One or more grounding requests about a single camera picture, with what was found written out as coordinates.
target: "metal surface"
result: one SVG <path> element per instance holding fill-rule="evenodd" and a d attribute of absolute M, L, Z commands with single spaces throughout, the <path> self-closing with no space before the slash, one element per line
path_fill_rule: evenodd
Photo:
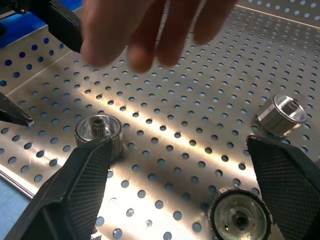
<path fill-rule="evenodd" d="M 318 0 L 239 0 L 242 7 L 320 28 Z"/>
<path fill-rule="evenodd" d="M 307 121 L 307 113 L 293 98 L 276 94 L 258 110 L 262 126 L 278 137 L 286 137 Z"/>
<path fill-rule="evenodd" d="M 79 118 L 108 113 L 123 123 L 125 147 L 107 180 L 97 221 L 102 239 L 210 239 L 207 209 L 216 189 L 235 184 L 259 194 L 245 141 L 267 135 L 255 115 L 271 96 L 303 103 L 309 120 L 285 141 L 319 161 L 319 44 L 313 28 L 236 7 L 209 44 L 194 46 L 190 33 L 175 67 L 155 62 L 136 74 L 126 52 L 109 67 L 91 68 L 43 28 L 0 52 L 2 92 L 35 121 L 29 129 L 0 123 L 8 129 L 0 172 L 35 194 L 76 147 Z"/>
<path fill-rule="evenodd" d="M 221 240 L 267 240 L 273 224 L 265 204 L 253 193 L 226 187 L 214 195 L 208 220 Z"/>

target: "silver knob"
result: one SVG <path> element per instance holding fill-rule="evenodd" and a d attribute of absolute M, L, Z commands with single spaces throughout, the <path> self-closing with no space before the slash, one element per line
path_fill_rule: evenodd
<path fill-rule="evenodd" d="M 249 191 L 226 187 L 213 197 L 208 221 L 214 237 L 222 240 L 268 240 L 273 225 L 262 200 Z"/>
<path fill-rule="evenodd" d="M 109 136 L 113 139 L 113 159 L 123 150 L 122 124 L 112 115 L 92 115 L 82 119 L 75 127 L 74 136 L 77 146 Z"/>
<path fill-rule="evenodd" d="M 277 137 L 286 137 L 307 121 L 307 114 L 297 100 L 276 94 L 259 110 L 261 125 Z"/>

